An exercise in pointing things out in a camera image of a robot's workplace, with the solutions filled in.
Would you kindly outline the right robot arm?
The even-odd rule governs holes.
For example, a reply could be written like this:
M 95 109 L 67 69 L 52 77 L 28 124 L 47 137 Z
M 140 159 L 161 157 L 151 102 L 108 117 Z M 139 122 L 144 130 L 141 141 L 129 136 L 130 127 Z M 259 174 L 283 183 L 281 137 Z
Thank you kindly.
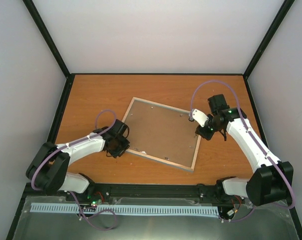
M 293 200 L 293 167 L 282 162 L 262 142 L 240 107 L 230 108 L 222 94 L 208 99 L 210 114 L 193 108 L 190 121 L 196 121 L 196 135 L 211 140 L 215 133 L 231 136 L 246 156 L 253 175 L 250 179 L 226 177 L 217 181 L 220 195 L 249 199 L 255 206 Z

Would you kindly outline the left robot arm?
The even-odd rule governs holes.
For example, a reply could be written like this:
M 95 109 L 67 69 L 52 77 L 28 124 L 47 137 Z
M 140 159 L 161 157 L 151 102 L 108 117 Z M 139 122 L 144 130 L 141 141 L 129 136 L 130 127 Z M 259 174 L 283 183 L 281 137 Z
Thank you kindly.
M 44 143 L 26 171 L 31 187 L 47 195 L 59 191 L 76 192 L 83 201 L 90 201 L 95 195 L 94 182 L 82 173 L 70 173 L 68 168 L 74 162 L 105 152 L 106 156 L 121 157 L 130 147 L 129 127 L 116 119 L 112 126 L 95 129 L 87 136 L 65 144 Z

